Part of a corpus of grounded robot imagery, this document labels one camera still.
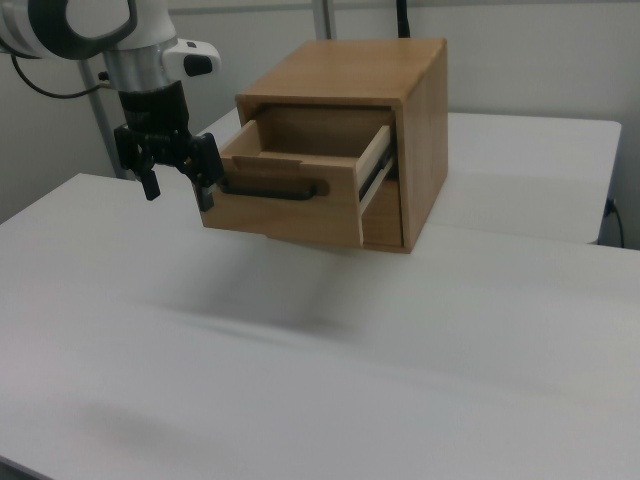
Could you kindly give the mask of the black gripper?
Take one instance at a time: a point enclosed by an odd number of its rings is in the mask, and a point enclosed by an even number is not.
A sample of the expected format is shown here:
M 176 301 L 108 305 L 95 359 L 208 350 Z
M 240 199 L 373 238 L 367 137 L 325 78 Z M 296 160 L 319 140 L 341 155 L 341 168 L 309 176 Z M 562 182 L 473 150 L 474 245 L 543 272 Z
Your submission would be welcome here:
M 119 162 L 133 171 L 146 199 L 160 196 L 154 165 L 169 165 L 189 178 L 199 210 L 210 210 L 223 163 L 211 133 L 191 134 L 183 83 L 145 92 L 120 91 L 118 97 L 125 116 L 125 123 L 114 130 Z

